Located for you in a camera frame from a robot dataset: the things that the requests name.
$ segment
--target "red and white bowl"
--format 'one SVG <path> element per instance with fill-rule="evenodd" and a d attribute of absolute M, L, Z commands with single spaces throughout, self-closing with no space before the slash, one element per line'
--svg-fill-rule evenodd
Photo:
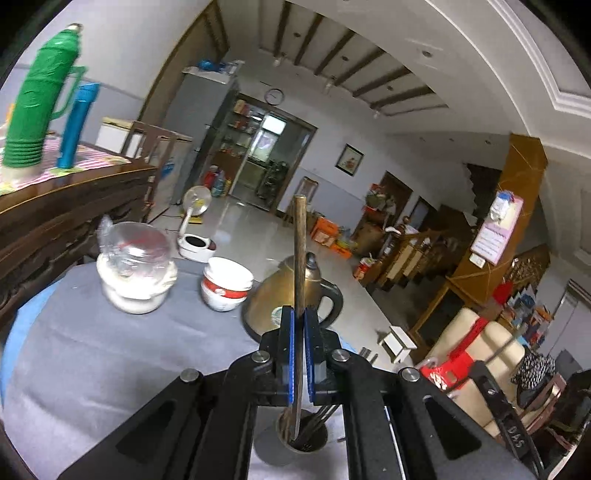
<path fill-rule="evenodd" d="M 229 312 L 246 300 L 254 281 L 247 268 L 221 257 L 210 258 L 203 273 L 203 300 L 217 312 Z"/>

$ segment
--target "framed picture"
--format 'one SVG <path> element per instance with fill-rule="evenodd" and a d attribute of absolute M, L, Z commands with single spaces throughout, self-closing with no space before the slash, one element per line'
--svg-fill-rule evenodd
<path fill-rule="evenodd" d="M 335 167 L 353 176 L 355 175 L 355 172 L 357 171 L 362 159 L 363 154 L 359 150 L 351 147 L 349 144 L 346 144 L 345 149 L 341 153 L 339 161 L 336 163 Z"/>

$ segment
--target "wooden table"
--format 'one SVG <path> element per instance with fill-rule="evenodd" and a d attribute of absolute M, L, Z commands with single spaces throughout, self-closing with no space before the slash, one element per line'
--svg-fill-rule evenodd
<path fill-rule="evenodd" d="M 0 328 L 96 248 L 103 215 L 141 221 L 150 177 L 141 161 L 58 177 L 0 196 Z"/>

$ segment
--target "wall clock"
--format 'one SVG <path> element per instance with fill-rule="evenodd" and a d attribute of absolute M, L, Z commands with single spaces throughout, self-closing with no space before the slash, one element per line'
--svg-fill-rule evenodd
<path fill-rule="evenodd" d="M 285 99 L 285 93 L 279 88 L 272 88 L 265 93 L 265 101 L 272 106 L 280 105 Z"/>

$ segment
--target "gold electric kettle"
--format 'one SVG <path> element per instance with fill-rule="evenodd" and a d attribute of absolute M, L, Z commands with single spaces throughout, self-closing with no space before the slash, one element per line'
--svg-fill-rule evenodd
<path fill-rule="evenodd" d="M 306 306 L 316 309 L 320 306 L 322 297 L 332 300 L 332 310 L 320 322 L 322 328 L 333 323 L 343 309 L 343 294 L 335 284 L 322 278 L 316 256 L 312 252 L 306 253 L 304 295 Z M 293 255 L 281 262 L 279 270 L 267 277 L 247 299 L 242 309 L 242 319 L 250 336 L 259 342 L 263 333 L 279 328 L 283 305 L 294 305 Z"/>

